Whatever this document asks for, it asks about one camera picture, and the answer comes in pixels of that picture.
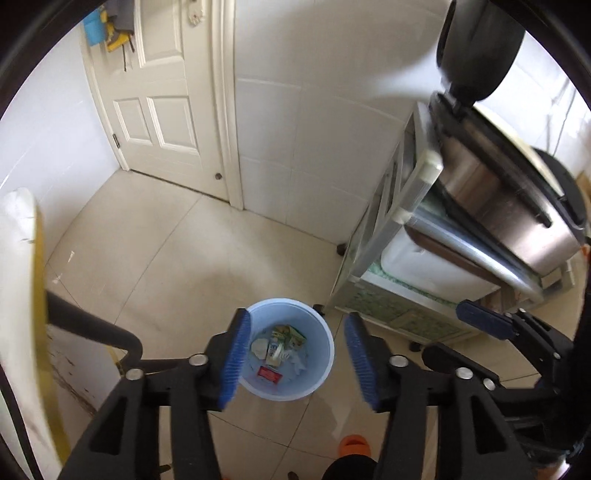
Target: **door frame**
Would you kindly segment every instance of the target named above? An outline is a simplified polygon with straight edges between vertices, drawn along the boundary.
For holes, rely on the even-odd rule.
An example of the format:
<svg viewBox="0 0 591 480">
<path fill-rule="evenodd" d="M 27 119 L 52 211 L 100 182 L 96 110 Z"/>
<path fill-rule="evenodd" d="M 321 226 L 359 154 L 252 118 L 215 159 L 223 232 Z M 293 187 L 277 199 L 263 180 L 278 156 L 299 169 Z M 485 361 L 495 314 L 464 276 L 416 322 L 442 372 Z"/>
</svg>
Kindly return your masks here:
<svg viewBox="0 0 591 480">
<path fill-rule="evenodd" d="M 212 0 L 211 11 L 206 12 L 212 20 L 212 73 L 214 100 L 216 103 L 217 131 L 219 133 L 222 163 L 228 189 L 230 205 L 244 210 L 242 180 L 238 158 L 238 134 L 236 133 L 236 98 L 234 90 L 234 19 L 235 0 Z M 129 165 L 120 148 L 115 144 L 113 128 L 107 117 L 105 105 L 100 95 L 95 68 L 90 56 L 90 47 L 86 41 L 84 26 L 78 26 L 80 33 L 80 51 L 90 87 L 95 101 L 100 123 L 107 135 L 107 140 L 123 170 L 129 171 Z"/>
</svg>

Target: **black pants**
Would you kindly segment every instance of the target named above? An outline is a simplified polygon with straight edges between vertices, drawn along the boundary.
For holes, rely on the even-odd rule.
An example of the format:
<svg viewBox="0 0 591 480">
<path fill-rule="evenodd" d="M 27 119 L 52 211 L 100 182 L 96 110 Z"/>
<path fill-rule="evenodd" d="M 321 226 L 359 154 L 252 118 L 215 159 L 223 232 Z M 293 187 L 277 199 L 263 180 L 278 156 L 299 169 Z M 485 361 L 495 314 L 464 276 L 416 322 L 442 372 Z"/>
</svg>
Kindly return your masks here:
<svg viewBox="0 0 591 480">
<path fill-rule="evenodd" d="M 372 480 L 377 462 L 365 455 L 347 455 L 326 469 L 322 480 Z"/>
</svg>

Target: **stainless steel pot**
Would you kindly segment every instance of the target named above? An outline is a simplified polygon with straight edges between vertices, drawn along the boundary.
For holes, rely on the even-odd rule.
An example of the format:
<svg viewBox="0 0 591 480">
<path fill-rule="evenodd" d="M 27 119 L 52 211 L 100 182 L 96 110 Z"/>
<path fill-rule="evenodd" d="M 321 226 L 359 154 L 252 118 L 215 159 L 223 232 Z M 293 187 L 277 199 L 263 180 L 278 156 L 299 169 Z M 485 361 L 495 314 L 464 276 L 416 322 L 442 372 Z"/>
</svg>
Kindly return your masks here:
<svg viewBox="0 0 591 480">
<path fill-rule="evenodd" d="M 536 274 L 551 273 L 580 248 L 569 218 L 540 188 L 539 179 L 510 158 L 512 146 L 499 142 L 499 131 L 491 134 L 494 126 L 483 129 L 471 107 L 470 115 L 459 115 L 441 100 L 431 105 L 440 131 L 444 168 L 439 183 L 445 194 L 466 214 L 464 221 L 476 222 Z"/>
</svg>

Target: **black lid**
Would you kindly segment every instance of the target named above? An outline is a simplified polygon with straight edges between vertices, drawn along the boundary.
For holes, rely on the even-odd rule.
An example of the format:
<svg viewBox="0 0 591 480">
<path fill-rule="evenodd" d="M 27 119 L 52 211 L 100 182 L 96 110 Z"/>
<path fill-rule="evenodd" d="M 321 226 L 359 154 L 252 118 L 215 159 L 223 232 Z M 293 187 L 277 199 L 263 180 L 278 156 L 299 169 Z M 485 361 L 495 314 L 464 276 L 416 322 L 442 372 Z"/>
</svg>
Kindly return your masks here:
<svg viewBox="0 0 591 480">
<path fill-rule="evenodd" d="M 501 84 L 525 29 L 489 0 L 453 0 L 437 45 L 449 92 L 471 106 Z"/>
</svg>

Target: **blue object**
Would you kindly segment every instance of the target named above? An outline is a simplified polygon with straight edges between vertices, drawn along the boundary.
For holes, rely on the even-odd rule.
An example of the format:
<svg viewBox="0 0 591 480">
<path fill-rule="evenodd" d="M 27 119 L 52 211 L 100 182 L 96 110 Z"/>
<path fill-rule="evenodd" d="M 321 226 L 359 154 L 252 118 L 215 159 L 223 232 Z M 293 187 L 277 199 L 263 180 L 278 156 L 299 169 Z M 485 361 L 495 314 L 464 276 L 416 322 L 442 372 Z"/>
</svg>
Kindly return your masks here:
<svg viewBox="0 0 591 480">
<path fill-rule="evenodd" d="M 232 345 L 226 357 L 222 371 L 220 372 L 220 396 L 219 406 L 223 410 L 226 408 L 228 402 L 233 399 L 236 389 L 238 388 L 238 381 L 244 365 L 244 360 L 248 354 L 248 348 L 251 338 L 251 316 L 247 311 L 241 318 L 240 326 L 234 336 Z"/>
<path fill-rule="evenodd" d="M 335 358 L 335 343 L 324 319 L 308 305 L 291 299 L 263 300 L 248 307 L 252 331 L 249 348 L 263 330 L 275 325 L 291 325 L 306 337 L 306 370 L 291 380 L 277 384 L 259 377 L 250 362 L 242 367 L 240 383 L 249 392 L 267 400 L 290 401 L 310 395 L 324 383 Z"/>
<path fill-rule="evenodd" d="M 373 410 L 376 410 L 379 405 L 377 374 L 369 359 L 363 340 L 357 331 L 352 315 L 347 315 L 345 319 L 345 340 L 363 399 L 369 403 Z"/>
<path fill-rule="evenodd" d="M 82 23 L 84 25 L 88 45 L 97 45 L 107 39 L 105 24 L 100 21 L 100 12 L 98 8 L 86 15 L 84 20 L 82 20 Z"/>
<path fill-rule="evenodd" d="M 456 315 L 464 323 L 499 340 L 511 340 L 515 337 L 511 321 L 500 313 L 493 312 L 473 301 L 463 300 L 458 303 Z"/>
</svg>

